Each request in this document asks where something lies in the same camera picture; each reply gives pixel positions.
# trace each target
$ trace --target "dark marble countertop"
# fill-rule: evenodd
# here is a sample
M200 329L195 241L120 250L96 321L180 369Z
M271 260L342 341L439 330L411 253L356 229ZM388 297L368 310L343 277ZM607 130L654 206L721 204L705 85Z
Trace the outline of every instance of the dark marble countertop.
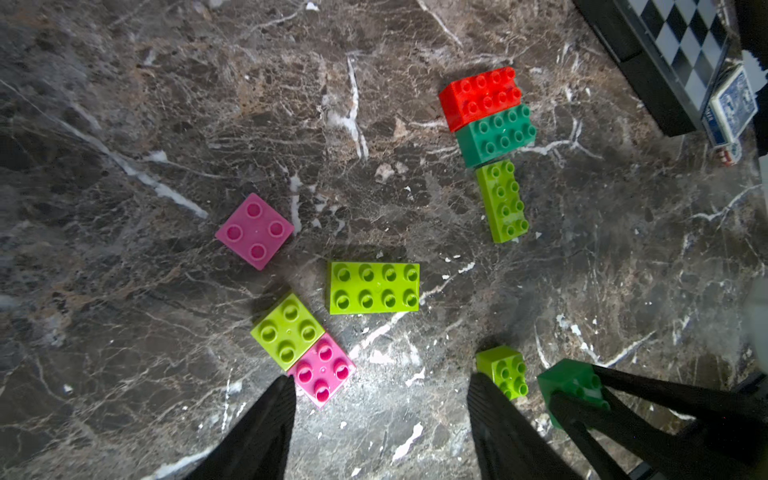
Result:
M733 167L703 134L662 136L568 0L2 14L7 478L188 471L281 374L250 328L288 289L359 370L322 411L298 398L287 478L479 478L465 397L498 344L528 364L515 405L585 476L543 369L727 389L754 366L740 305L768 225L752 133ZM531 229L497 245L437 94L504 65L538 138L511 156ZM214 239L251 192L296 228L262 272ZM376 259L421 264L420 310L331 317L326 262Z

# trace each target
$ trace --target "lego brick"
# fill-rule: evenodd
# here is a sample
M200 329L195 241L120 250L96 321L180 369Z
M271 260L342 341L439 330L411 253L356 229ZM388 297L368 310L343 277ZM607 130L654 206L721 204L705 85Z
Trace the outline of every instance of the lego brick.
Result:
M515 181L512 162L485 165L477 170L477 176L493 241L504 243L526 233L525 204L520 200L520 185Z
M547 409L549 409L549 400L555 392L565 392L570 396L595 404L601 409L611 409L608 402L603 400L603 382L600 381L599 376L595 375L594 369L589 363L563 359L541 373L536 379ZM552 425L562 429L551 412L549 417L552 420Z
M325 333L295 293L279 301L250 334L283 370L290 369Z
M515 86L515 70L511 67L454 81L439 95L451 132L520 105L521 96L520 89Z
M419 264L331 262L326 301L331 315L415 312Z
M331 335L324 333L310 349L288 370L296 384L321 409L331 400L356 367Z
M523 104L473 121L456 132L467 167L477 167L536 140L531 110Z
M256 270L262 270L292 233L288 220L251 194L216 232L216 238Z
M475 357L478 372L486 374L493 383L512 400L528 394L525 383L525 362L523 355L508 346L480 352Z

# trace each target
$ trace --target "lime green lego brick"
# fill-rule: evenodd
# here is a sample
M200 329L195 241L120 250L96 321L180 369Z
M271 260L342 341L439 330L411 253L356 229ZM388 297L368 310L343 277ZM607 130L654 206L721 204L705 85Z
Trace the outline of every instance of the lime green lego brick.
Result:
M478 372L490 377L508 399L528 394L522 353L508 346L497 346L478 353L475 359Z
M331 262L326 303L331 315L415 312L419 264Z
M289 293L250 334L283 370L288 371L325 332L299 297Z
M477 170L485 203L485 216L496 243L504 243L528 232L528 221L520 200L520 185L515 181L515 166L509 160L485 165Z

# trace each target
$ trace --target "white vein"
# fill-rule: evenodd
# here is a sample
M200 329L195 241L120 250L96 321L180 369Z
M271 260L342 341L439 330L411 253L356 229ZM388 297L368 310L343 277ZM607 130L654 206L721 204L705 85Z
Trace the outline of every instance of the white vein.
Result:
M411 445L413 445L414 440L422 436L423 432L424 432L424 427L422 426L421 422L414 425L413 433L411 434L411 436L408 437L405 443L403 443L397 449L395 449L395 454L392 455L392 461L394 462L395 460L399 460L402 457L406 456L408 454L408 450L411 449Z
M673 409L668 409L672 415L675 415L680 420L695 420L693 415L686 415L684 413L675 412Z
M230 376L227 377L227 389L224 390L224 405L223 405L223 407L224 407L224 415L223 415L223 417L221 419L221 431L222 432L227 428L227 413L229 412L229 409L230 409L230 382L232 380L232 370L233 369L234 369L234 367L230 369Z
M186 170L186 171L191 172L193 174L200 175L201 177L226 178L226 177L223 177L221 175L207 174L205 172L194 170L192 168L185 167L184 165L180 165L180 164L174 163L172 161L169 161L168 160L168 155L163 150L152 151L152 152L149 153L149 155L147 155L146 157L142 158L142 160L143 161L150 161L150 162L153 162L155 164L171 165L172 167L180 168L181 170Z
M123 171L129 176L129 177L136 177L142 184L147 185L149 187L154 188L155 193L159 197L167 197L170 198L173 202L175 202L177 205L181 205L182 207L186 207L190 210L192 210L195 215L197 215L200 218L208 218L208 212L203 210L202 208L198 207L196 203L194 203L192 200L188 200L184 195L178 193L173 188L168 187L166 184L161 183L159 180L155 180L154 178L150 177L144 172L141 172L139 170L136 170L132 165L131 162L123 157L120 154L116 154L110 149L107 148L106 145L104 145L99 139L96 137L92 137L91 135L84 134L83 132L79 131L77 128L71 126L67 122L60 120L58 118L53 118L51 115L46 114L41 110L37 105L33 104L29 99L27 99L24 95L21 94L18 90L13 88L11 85L6 83L3 80L0 80L0 83L5 85L8 89L16 93L19 97L23 98L25 101L27 101L35 110L39 111L41 114L43 114L47 119L60 124L66 131L73 134L75 137L80 138L86 143L89 143L92 147L96 148L98 151L100 151L102 154L108 156L111 158L116 164L120 166L120 168L123 169Z
M736 196L735 196L735 197L734 197L734 198L733 198L733 199L732 199L730 202L728 202L728 204L727 204L725 207L723 207L723 209L722 209L722 210L720 210L720 211L714 212L714 213L712 213L712 214L705 214L705 213L694 214L694 215L691 215L691 216L690 216L690 218L691 218L691 219L693 219L693 218L703 218L703 219L705 219L706 221L709 221L709 222L711 222L712 220L714 220L714 219L716 219L716 218L718 218L719 216L721 216L721 215L722 215L722 216L723 216L723 219L720 221L720 225L722 225L722 224L723 224L723 221L725 220L725 216L728 214L728 212L730 212L730 211L733 209L733 205L735 205L735 204L736 204L736 202L738 202L739 200L741 200L741 198L742 198L744 195L748 194L748 193L749 193L750 191L752 191L752 190L755 190L756 188L760 188L760 184L757 184L757 185L753 185L752 187L748 187L747 189L745 189L744 191L742 191L740 194L736 195Z
M416 380L423 380L425 378L426 367L422 368L422 371L414 374L410 379L406 380L406 386L410 387Z
M451 40L455 41L459 47L464 48L464 45L462 45L462 41L459 40L458 37L452 31L448 30L448 27L445 26L445 24L442 22L440 17L437 16L436 13L434 13L429 8L427 8L427 5L424 3L424 0L416 0L416 1L419 3L419 7L421 7L424 12L429 13L437 21L438 25L440 25L440 28L442 28L442 30L445 32L447 36L451 38Z
M430 296L435 295L437 293L440 293L443 291L446 285L450 283L450 281L453 280L453 277L448 278L445 282L442 284L436 286L432 290L428 292L422 293L421 297L419 297L419 304L423 305L426 299L428 299ZM362 339L362 342L358 343L352 349L349 351L349 357L351 359L356 359L360 356L360 352L362 350L367 349L371 344L376 341L380 336L385 335L389 333L389 331L397 325L397 322L400 321L401 318L406 316L407 312L397 312L396 314L392 315L392 318L389 319L387 323L384 325L381 325L379 328L373 330L366 338Z
M541 364L544 366L544 368L548 369L551 365L547 361L546 357L544 357L544 349L541 348L541 340L538 339L538 331L536 330L536 325L533 325L533 334L536 337L536 351L538 352L538 359L541 360Z
M646 340L648 340L648 339L650 338L650 336L651 336L651 335L653 335L654 333L656 333L656 330L654 330L654 331L653 331L653 332L651 332L651 333L648 333L646 336L644 336L643 338L641 338L641 339L639 339L639 340L635 340L635 341L634 341L634 342L632 342L632 343L631 343L629 346L627 346L625 349L623 349L623 350L621 350L619 353L617 353L617 354L616 354L616 356L615 356L614 358L612 358L612 359L608 360L608 361L607 361L607 362L605 362L605 363L595 363L595 365L597 365L597 366L602 366L602 367L604 367L604 368L606 368L606 369L609 369L609 368L611 368L612 366L614 366L614 365L616 365L617 363L619 363L619 362L620 362L622 359L624 359L624 357L625 357L625 356L629 355L629 353L630 353L632 350L634 350L634 349L636 349L638 346L642 345L642 343L643 343L643 342L645 342Z
M349 84L352 88L352 108L349 109L349 113L346 117L340 116L335 111L329 112L328 123L332 127L345 128L355 142L357 157L364 159L368 158L368 144L366 143L366 137L362 134L362 131L357 124L357 112L360 107L360 93L357 89L357 79L355 77L355 68L353 66L352 57L346 58L346 65L349 69Z
M299 218L299 205L301 204L301 202L299 202L299 187L302 185L298 174L293 175L290 178L290 183L288 185L292 194L290 196L290 221L293 223L294 236L298 235L301 231L301 219Z
M560 147L563 145L570 145L571 150L578 149L584 152L589 157L602 158L601 155L593 154L587 148L585 148L582 144L579 143L578 138L581 136L582 125L583 125L583 122L574 118L573 126L571 127L571 134L568 136L567 140L556 140L556 141L550 142L544 147L520 147L519 149L517 149L517 151L530 151L535 154L549 155L549 152L551 152L557 147Z
M187 455L186 457L179 459L176 463L171 463L171 464L164 463L163 465L160 466L160 468L155 470L154 473L146 477L143 477L141 480L160 480L161 478L166 478L167 476L178 472L179 470L186 467L187 465L191 463L195 463L201 458L207 457L208 454L214 450L214 448L216 448L215 445L208 447L202 452L195 453L193 455Z

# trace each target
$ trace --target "stacked lego bricks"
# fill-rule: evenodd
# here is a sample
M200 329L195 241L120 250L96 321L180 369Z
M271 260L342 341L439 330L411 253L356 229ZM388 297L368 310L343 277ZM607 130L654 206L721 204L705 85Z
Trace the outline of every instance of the stacked lego bricks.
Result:
M279 301L250 334L318 408L355 372L352 360L295 293Z
M509 160L497 167L487 164L536 139L531 111L521 98L515 70L510 67L454 81L440 94L445 119L456 135L465 165L480 167L478 182L496 243L528 231L514 165Z

